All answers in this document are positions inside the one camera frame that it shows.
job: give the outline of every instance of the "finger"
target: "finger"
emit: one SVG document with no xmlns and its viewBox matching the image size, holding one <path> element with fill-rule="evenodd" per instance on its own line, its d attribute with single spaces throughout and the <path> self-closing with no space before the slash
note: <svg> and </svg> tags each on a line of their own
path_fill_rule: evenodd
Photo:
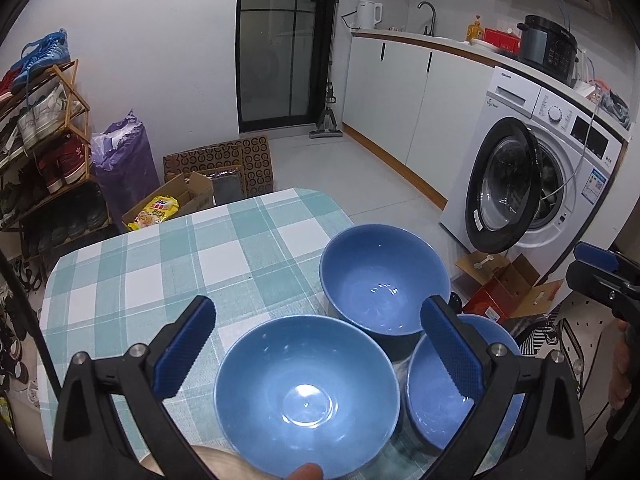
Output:
<svg viewBox="0 0 640 480">
<path fill-rule="evenodd" d="M 305 464 L 291 473 L 287 480 L 322 480 L 322 469 L 317 464 Z"/>
<path fill-rule="evenodd" d="M 622 409 L 622 406 L 625 404 L 624 399 L 620 399 L 615 393 L 612 384 L 609 384 L 609 404 L 614 410 Z"/>
<path fill-rule="evenodd" d="M 613 370 L 611 376 L 611 387 L 619 399 L 626 399 L 631 393 L 631 382 L 626 375 Z"/>
<path fill-rule="evenodd" d="M 613 350 L 613 364 L 621 374 L 626 374 L 629 370 L 629 361 L 631 360 L 631 352 L 629 347 L 622 340 Z"/>
</svg>

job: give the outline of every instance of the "red sneaker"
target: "red sneaker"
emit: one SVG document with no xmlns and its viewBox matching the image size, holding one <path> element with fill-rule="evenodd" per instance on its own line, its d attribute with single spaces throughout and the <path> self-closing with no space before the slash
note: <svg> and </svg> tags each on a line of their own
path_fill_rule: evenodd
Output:
<svg viewBox="0 0 640 480">
<path fill-rule="evenodd" d="M 86 162 L 84 146 L 75 134 L 66 134 L 62 145 L 55 151 L 62 176 L 67 184 L 75 182 L 84 175 Z"/>
<path fill-rule="evenodd" d="M 11 67 L 7 71 L 7 73 L 4 74 L 2 81 L 0 81 L 0 103 L 11 97 L 11 84 L 14 82 L 14 79 L 21 70 L 22 65 L 18 66 L 17 68 Z"/>
<path fill-rule="evenodd" d="M 47 183 L 50 194 L 54 194 L 64 185 L 60 178 L 60 167 L 56 157 L 56 152 L 49 152 L 38 160 L 38 169 Z"/>
</svg>

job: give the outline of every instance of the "white cabinet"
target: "white cabinet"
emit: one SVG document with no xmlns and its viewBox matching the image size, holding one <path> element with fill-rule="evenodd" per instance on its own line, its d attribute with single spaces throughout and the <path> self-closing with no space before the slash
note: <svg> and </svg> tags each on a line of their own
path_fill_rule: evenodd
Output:
<svg viewBox="0 0 640 480">
<path fill-rule="evenodd" d="M 406 163 L 427 82 L 431 50 L 353 38 L 343 121 Z"/>
<path fill-rule="evenodd" d="M 433 51 L 406 165 L 447 198 L 476 129 L 494 69 Z"/>
</svg>

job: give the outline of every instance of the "pressure cooker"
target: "pressure cooker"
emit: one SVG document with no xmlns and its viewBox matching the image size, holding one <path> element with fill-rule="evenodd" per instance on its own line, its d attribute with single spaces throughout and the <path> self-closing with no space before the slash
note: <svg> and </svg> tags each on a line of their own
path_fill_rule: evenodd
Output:
<svg viewBox="0 0 640 480">
<path fill-rule="evenodd" d="M 561 25 L 535 14 L 527 16 L 518 28 L 522 31 L 518 61 L 569 85 L 578 52 L 574 36 Z"/>
</svg>

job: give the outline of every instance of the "teal checkered tablecloth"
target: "teal checkered tablecloth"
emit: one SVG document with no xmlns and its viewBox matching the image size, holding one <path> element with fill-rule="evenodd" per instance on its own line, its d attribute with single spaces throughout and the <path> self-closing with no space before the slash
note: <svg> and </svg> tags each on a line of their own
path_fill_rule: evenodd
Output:
<svg viewBox="0 0 640 480">
<path fill-rule="evenodd" d="M 58 373 L 71 356 L 123 354 L 149 343 L 197 294 L 218 318 L 179 393 L 164 402 L 191 444 L 231 450 L 213 409 L 226 350 L 252 327 L 289 314 L 327 314 L 322 250 L 352 222 L 323 193 L 289 189 L 173 219 L 60 258 L 45 291 L 40 326 Z M 398 367 L 404 373 L 403 365 Z M 38 363 L 40 411 L 49 449 L 56 399 Z M 116 408 L 136 455 L 147 448 L 123 397 Z M 418 479 L 433 461 L 408 425 L 353 479 Z"/>
</svg>

